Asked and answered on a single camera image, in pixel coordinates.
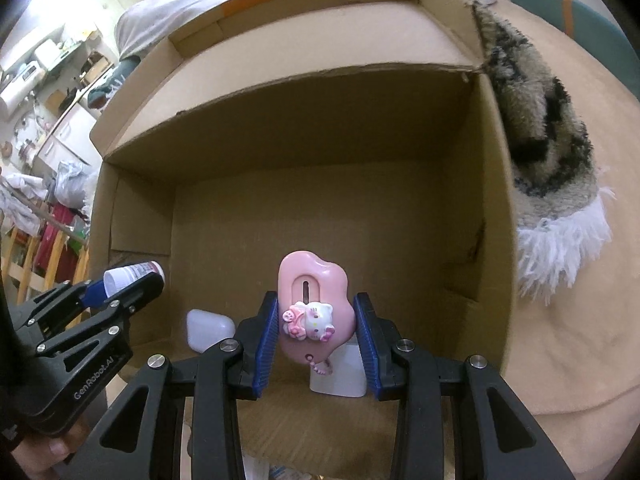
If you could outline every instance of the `beige blanket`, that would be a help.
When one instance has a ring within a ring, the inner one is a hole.
[[[520,300],[506,380],[578,480],[606,476],[640,423],[640,104],[561,31],[501,0],[494,11],[531,39],[564,83],[594,146],[613,241],[545,306]]]

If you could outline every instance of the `hello kitty face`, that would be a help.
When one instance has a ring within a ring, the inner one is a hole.
[[[319,301],[313,301],[305,306],[306,336],[314,341],[329,341],[335,333],[335,327],[332,325],[334,308],[328,303]]]

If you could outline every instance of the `hello kitty figurine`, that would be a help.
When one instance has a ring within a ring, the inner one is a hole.
[[[329,355],[356,329],[347,275],[308,251],[287,255],[278,273],[280,347],[320,375],[332,373]]]
[[[285,321],[283,330],[292,338],[302,341],[305,338],[321,341],[329,341],[335,333],[332,325],[332,313],[334,308],[328,303],[313,301],[305,304],[297,301],[295,305],[282,314]]]

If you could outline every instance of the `human hand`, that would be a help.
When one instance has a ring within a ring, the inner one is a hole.
[[[52,467],[75,453],[88,435],[89,427],[79,419],[67,434],[58,438],[29,434],[12,455],[31,480],[58,480]]]

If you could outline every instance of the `silver screw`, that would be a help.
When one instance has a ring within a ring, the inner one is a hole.
[[[472,365],[473,368],[485,368],[486,367],[486,359],[481,355],[472,355],[469,358],[469,364]]]
[[[240,343],[235,339],[225,339],[222,343],[220,343],[220,349],[223,352],[233,352],[238,349]]]
[[[410,339],[401,339],[396,343],[396,348],[401,352],[413,352],[415,343]]]
[[[151,368],[159,368],[164,364],[165,361],[166,359],[162,354],[155,354],[146,360],[146,364],[148,364]]]

